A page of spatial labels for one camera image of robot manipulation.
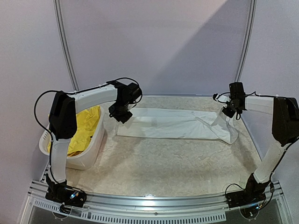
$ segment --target wire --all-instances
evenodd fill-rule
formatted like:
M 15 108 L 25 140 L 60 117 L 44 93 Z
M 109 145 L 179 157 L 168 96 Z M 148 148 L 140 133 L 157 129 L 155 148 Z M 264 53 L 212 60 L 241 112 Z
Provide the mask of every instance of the wire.
M 274 192 L 272 192 L 269 201 L 268 201 L 265 205 L 263 205 L 263 204 L 264 204 L 264 202 L 263 202 L 262 206 L 258 209 L 259 211 L 262 210 L 263 208 L 265 208 L 265 207 L 270 203 L 270 201 L 271 201 L 272 198 L 273 198 L 273 195 L 274 195 Z
M 50 142 L 50 154 L 49 154 L 49 165 L 50 165 L 49 170 L 50 170 L 50 173 L 51 173 L 51 176 L 52 176 L 54 182 L 58 183 L 58 181 L 55 179 L 55 177 L 54 177 L 54 175 L 53 175 L 53 172 L 52 172 L 51 156 L 52 156 L 52 147 L 53 147 L 53 136 L 52 136 L 51 131 L 41 124 L 41 122 L 38 120 L 37 115 L 36 115 L 36 106 L 37 106 L 38 101 L 40 100 L 40 98 L 41 98 L 43 95 L 45 95 L 45 94 L 47 94 L 47 93 L 49 93 L 49 92 L 55 92 L 55 93 L 58 93 L 58 92 L 61 92 L 61 91 L 57 91 L 57 90 L 48 90 L 48 91 L 46 91 L 46 92 L 43 92 L 43 93 L 36 99 L 36 102 L 35 102 L 35 104 L 34 104 L 34 117 L 35 117 L 35 119 L 36 119 L 36 122 L 39 124 L 39 126 L 42 127 L 46 132 L 48 132 L 48 133 L 50 134 L 51 142 Z
M 297 141 L 299 140 L 299 137 L 297 137 L 290 145 L 288 145 L 288 147 L 284 150 L 282 156 L 280 157 L 278 163 L 276 164 L 275 168 L 272 170 L 271 174 L 270 174 L 270 180 L 274 174 L 274 171 L 276 170 L 276 168 L 279 166 L 280 162 L 282 161 L 283 157 L 285 156 L 286 151 L 288 151 L 288 149 L 295 144 Z
M 278 97 L 281 97 L 281 98 L 287 98 L 287 97 L 282 97 L 282 96 L 260 95 L 260 94 L 257 94 L 256 91 L 254 91 L 254 94 L 255 94 L 255 96 L 257 96 L 257 97 L 271 97 L 271 98 L 278 98 Z
M 251 94 L 245 94 L 245 97 L 251 96 L 251 95 L 253 95 L 253 94 L 255 94 L 255 95 L 256 95 L 256 91 L 254 91 L 254 92 L 253 92 L 253 93 L 251 93 Z
M 69 215 L 71 213 L 71 208 L 65 207 L 65 205 L 62 203 L 61 206 L 59 207 L 59 211 Z
M 224 95 L 224 94 L 229 94 L 230 92 L 224 92 L 224 93 L 222 93 L 222 94 L 220 94 L 218 97 L 217 97 L 217 100 L 219 99 L 219 97 L 221 97 L 222 95 Z M 221 102 L 221 101 L 217 101 L 217 102 L 219 102 L 219 103 L 222 103 L 222 104 L 227 104 L 227 102 Z
M 236 120 L 240 120 L 240 119 L 241 119 L 241 114 L 240 114 L 240 113 L 237 113 L 235 119 L 236 119 Z
M 265 197 L 260 196 L 260 197 L 263 199 L 263 203 L 262 204 L 265 204 L 265 202 L 267 202 L 266 196 Z
M 132 78 L 129 78 L 129 77 L 120 77 L 120 78 L 117 78 L 117 79 L 113 80 L 113 82 L 118 81 L 118 80 L 122 80 L 122 79 L 127 79 L 127 80 L 131 80 L 131 81 L 135 82 L 138 85 L 139 89 L 140 89 L 139 83 L 135 79 L 132 79 Z M 141 99 L 143 97 L 143 93 L 142 93 L 141 89 L 140 89 L 140 91 L 141 91 L 140 99 L 137 102 L 133 102 L 132 104 L 138 104 L 141 101 Z
M 239 184 L 237 184 L 237 183 L 231 183 L 230 185 L 228 185 L 228 187 L 225 189 L 225 197 L 226 197 L 226 193 L 227 193 L 227 190 L 228 190 L 228 188 L 230 187 L 230 186 L 232 186 L 232 185 L 235 185 L 235 186 L 237 186 L 237 187 L 239 187 L 239 188 L 241 188 L 242 190 L 245 190 L 244 188 L 242 188 Z

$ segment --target black cable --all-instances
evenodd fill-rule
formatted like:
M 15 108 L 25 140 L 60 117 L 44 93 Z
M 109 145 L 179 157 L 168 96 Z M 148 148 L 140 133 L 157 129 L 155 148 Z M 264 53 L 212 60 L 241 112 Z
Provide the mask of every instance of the black cable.
M 71 208 L 67 208 L 64 204 L 61 204 L 61 206 L 59 207 L 59 211 L 69 215 L 71 213 Z
M 237 184 L 237 183 L 231 183 L 231 184 L 228 185 L 228 187 L 225 189 L 225 197 L 226 197 L 226 192 L 227 192 L 228 188 L 229 188 L 230 186 L 232 186 L 232 185 L 238 186 L 238 187 L 241 188 L 242 190 L 245 190 L 245 189 L 242 188 L 239 184 Z
M 274 171 L 276 170 L 276 168 L 279 166 L 280 162 L 282 161 L 283 157 L 285 156 L 286 151 L 293 145 L 295 144 L 297 141 L 299 140 L 299 137 L 297 137 L 290 145 L 288 145 L 288 147 L 284 150 L 282 156 L 280 157 L 278 163 L 276 164 L 276 166 L 274 167 L 274 169 L 272 170 L 271 174 L 270 174 L 270 180 L 273 176 Z
M 255 94 L 255 95 L 256 95 L 256 91 L 254 91 L 254 92 L 253 92 L 253 93 L 251 93 L 251 94 L 245 94 L 245 97 L 251 96 L 251 95 L 253 95 L 253 94 Z
M 271 194 L 271 197 L 270 197 L 269 201 L 268 201 L 268 202 L 267 202 L 265 205 L 263 205 L 264 203 L 262 204 L 262 207 L 260 207 L 260 208 L 259 208 L 259 211 L 260 211 L 260 210 L 262 210 L 263 208 L 265 208 L 265 207 L 266 207 L 266 206 L 267 206 L 267 205 L 270 203 L 270 201 L 271 201 L 271 200 L 272 200 L 272 198 L 273 198 L 273 195 L 274 195 L 274 192 L 272 192 L 272 194 Z
M 230 93 L 230 92 L 224 92 L 224 93 L 220 94 L 220 95 L 217 97 L 217 99 L 219 99 L 219 97 L 221 97 L 222 95 L 224 95 L 224 94 L 229 94 L 229 93 Z M 227 104 L 227 102 L 221 102 L 221 101 L 217 101 L 217 102 L 222 103 L 222 104 Z
M 271 98 L 278 98 L 278 97 L 281 97 L 281 98 L 287 98 L 287 97 L 282 97 L 282 96 L 259 95 L 259 94 L 256 93 L 256 91 L 254 91 L 254 94 L 255 94 L 255 96 L 257 96 L 257 97 L 271 97 Z
M 263 199 L 263 203 L 262 204 L 265 204 L 265 202 L 267 202 L 267 198 L 266 196 L 265 197 L 261 197 Z
M 36 122 L 39 124 L 39 126 L 42 127 L 42 128 L 43 128 L 46 132 L 48 132 L 49 135 L 50 135 L 51 143 L 50 143 L 50 154 L 49 154 L 49 165 L 50 165 L 49 170 L 50 170 L 50 173 L 51 173 L 51 175 L 52 175 L 52 178 L 53 178 L 54 182 L 58 183 L 58 181 L 55 179 L 55 177 L 54 177 L 54 175 L 53 175 L 53 172 L 52 172 L 52 165 L 51 165 L 51 164 L 52 164 L 52 162 L 51 162 L 51 156 L 52 156 L 52 147 L 53 147 L 53 136 L 52 136 L 51 131 L 41 124 L 41 122 L 38 120 L 37 115 L 36 115 L 36 106 L 37 106 L 38 101 L 40 100 L 40 98 L 41 98 L 43 95 L 45 95 L 45 94 L 47 94 L 47 93 L 49 93 L 49 92 L 55 92 L 55 93 L 58 93 L 58 92 L 61 92 L 61 91 L 57 91 L 57 90 L 48 90 L 48 91 L 46 91 L 46 92 L 43 92 L 43 93 L 36 99 L 36 102 L 35 102 L 35 104 L 34 104 L 34 117 L 35 117 L 35 119 L 36 119 Z
M 75 94 L 86 92 L 86 91 L 90 91 L 90 90 L 96 90 L 96 89 L 101 88 L 103 86 L 105 86 L 105 85 L 95 86 L 95 87 L 88 88 L 88 89 L 85 89 L 85 90 L 79 90 L 79 91 L 76 91 L 76 92 L 72 92 L 71 94 L 68 93 L 68 95 L 75 95 Z
M 240 113 L 237 113 L 235 119 L 236 119 L 236 120 L 240 120 L 240 119 L 241 119 L 241 114 L 240 114 Z
M 118 81 L 118 80 L 122 80 L 122 79 L 127 79 L 127 80 L 131 80 L 131 81 L 135 82 L 138 85 L 139 89 L 140 89 L 139 83 L 135 79 L 132 79 L 132 78 L 129 78 L 129 77 L 120 77 L 120 78 L 117 78 L 117 79 L 113 80 L 113 82 Z M 134 102 L 132 104 L 138 104 L 141 101 L 141 99 L 143 97 L 143 93 L 142 93 L 141 89 L 140 89 L 140 91 L 141 91 L 140 99 L 137 102 Z

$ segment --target table surface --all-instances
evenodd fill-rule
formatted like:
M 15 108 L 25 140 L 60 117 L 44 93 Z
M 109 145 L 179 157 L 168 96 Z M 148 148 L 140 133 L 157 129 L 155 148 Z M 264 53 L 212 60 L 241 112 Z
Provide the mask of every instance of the table surface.
M 107 111 L 110 105 L 101 106 Z M 207 97 L 143 97 L 137 107 L 218 111 L 222 105 Z M 239 137 L 232 145 L 220 140 L 123 137 L 116 135 L 117 126 L 106 113 L 97 160 L 88 170 L 67 168 L 71 186 L 126 196 L 213 194 L 231 183 L 245 187 L 261 162 L 242 120 L 234 120 Z

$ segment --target white wall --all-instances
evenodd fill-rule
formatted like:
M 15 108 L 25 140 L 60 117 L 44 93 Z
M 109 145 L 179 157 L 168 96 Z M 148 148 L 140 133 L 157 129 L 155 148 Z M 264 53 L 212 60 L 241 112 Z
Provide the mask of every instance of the white wall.
M 236 76 L 249 3 L 63 0 L 78 84 L 132 77 L 147 94 L 224 91 Z
M 33 105 L 48 89 L 72 89 L 52 0 L 0 1 L 0 223 L 14 224 L 47 158 Z M 38 107 L 46 124 L 53 95 Z
M 279 94 L 299 100 L 299 4 L 297 0 L 257 1 L 253 33 L 241 81 L 246 92 Z M 263 157 L 271 136 L 271 117 L 243 114 Z M 280 180 L 294 223 L 299 220 L 299 144 L 279 165 Z

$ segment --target vent slot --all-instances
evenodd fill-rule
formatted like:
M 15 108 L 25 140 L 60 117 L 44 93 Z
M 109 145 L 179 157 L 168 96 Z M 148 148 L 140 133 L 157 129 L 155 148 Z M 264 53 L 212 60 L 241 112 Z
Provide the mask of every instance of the vent slot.
M 59 212 L 59 205 L 56 205 L 53 202 L 43 201 L 40 199 L 35 199 L 34 205 L 36 207 L 53 211 Z M 81 219 L 85 220 L 93 220 L 93 221 L 100 221 L 104 224 L 211 224 L 217 222 L 225 222 L 226 215 L 224 212 L 211 214 L 211 215 L 202 215 L 196 217 L 185 217 L 185 218 L 130 218 L 130 217 L 120 217 L 120 216 L 113 216 L 113 215 L 105 215 L 100 214 L 95 211 L 84 211 L 81 212 L 80 215 Z

